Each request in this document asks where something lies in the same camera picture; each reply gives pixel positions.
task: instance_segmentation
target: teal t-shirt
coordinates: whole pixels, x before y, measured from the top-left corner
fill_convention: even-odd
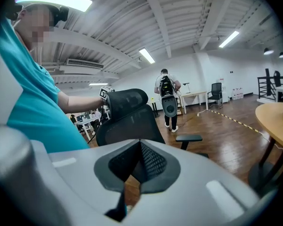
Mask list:
[[[7,125],[22,131],[29,139],[43,142],[48,153],[89,148],[59,108],[59,89],[54,80],[34,62],[7,19],[0,23],[0,56],[23,88]]]

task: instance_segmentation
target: desk lamp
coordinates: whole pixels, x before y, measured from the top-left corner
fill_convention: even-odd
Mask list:
[[[190,87],[189,87],[189,83],[184,83],[183,85],[188,85],[188,88],[189,88],[189,92],[187,92],[187,94],[188,94],[188,93],[190,93]]]

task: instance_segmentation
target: air conditioner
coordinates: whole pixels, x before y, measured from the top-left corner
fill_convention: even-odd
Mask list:
[[[68,73],[80,73],[80,74],[97,74],[104,68],[103,65],[80,59],[69,58],[66,61],[66,65],[61,65],[60,70],[64,71],[64,74]]]

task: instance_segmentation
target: black pants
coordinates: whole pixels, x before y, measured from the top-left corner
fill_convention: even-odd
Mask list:
[[[177,114],[176,114],[176,116],[173,116],[171,118],[171,121],[172,121],[172,129],[175,130],[176,129],[176,124],[177,124]],[[166,122],[167,126],[170,125],[170,117],[167,117],[165,115],[165,122]]]

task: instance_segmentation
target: man in teal shirt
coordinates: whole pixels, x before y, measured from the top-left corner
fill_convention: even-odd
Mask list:
[[[7,125],[43,142],[48,153],[89,148],[65,114],[93,110],[104,103],[101,97],[67,96],[32,59],[29,52],[49,36],[55,17],[48,5],[33,4],[20,12],[14,27],[7,19],[0,23],[0,56],[23,89]]]

